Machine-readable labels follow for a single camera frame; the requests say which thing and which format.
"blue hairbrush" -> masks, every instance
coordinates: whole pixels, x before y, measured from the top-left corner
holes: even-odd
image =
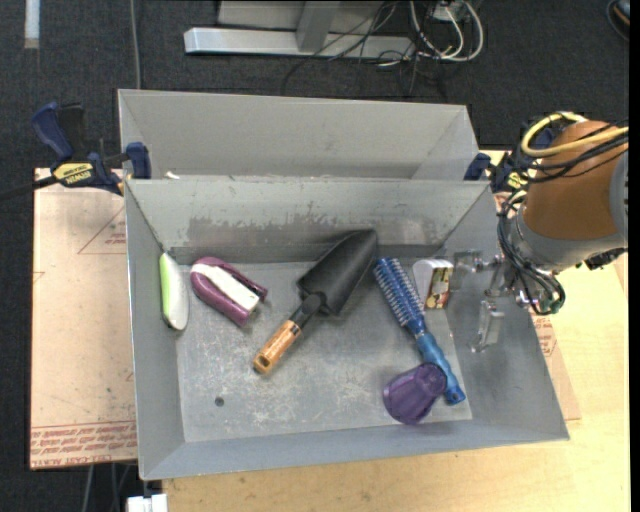
[[[400,261],[397,258],[380,258],[373,273],[398,323],[401,327],[406,327],[416,338],[424,360],[439,366],[446,375],[447,387],[444,397],[447,402],[453,405],[465,400],[467,397],[460,388],[442,349],[433,335],[427,332],[420,299]]]

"gray metal bin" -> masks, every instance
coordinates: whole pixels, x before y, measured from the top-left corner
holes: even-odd
[[[375,228],[380,254],[407,265],[496,252],[487,184],[462,181],[478,151],[465,107],[127,90],[119,102],[123,147],[144,142],[153,167],[125,191],[142,478],[567,438],[525,311],[509,306],[491,350],[467,347],[485,273],[427,313],[468,399],[438,401],[424,424],[400,425],[382,404],[384,384],[420,357],[371,276],[272,375],[251,368],[296,305],[296,279],[351,230]],[[187,328],[171,330],[163,251],[185,277],[201,256],[227,260],[268,300],[240,329],[192,295]]]

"wooden table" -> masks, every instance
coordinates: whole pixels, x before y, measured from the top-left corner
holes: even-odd
[[[171,512],[630,510],[628,302],[612,265],[560,281],[570,441],[167,480]]]

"hairbrush bristles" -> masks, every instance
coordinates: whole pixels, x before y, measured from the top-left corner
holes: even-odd
[[[402,327],[405,327],[410,320],[423,322],[420,299],[398,259],[380,258],[373,269],[373,274]]]

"black trowel blade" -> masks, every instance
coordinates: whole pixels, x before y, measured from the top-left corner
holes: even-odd
[[[298,280],[303,298],[317,293],[324,297],[321,311],[339,315],[351,293],[370,270],[378,246],[374,230],[356,231],[338,242],[314,267]]]

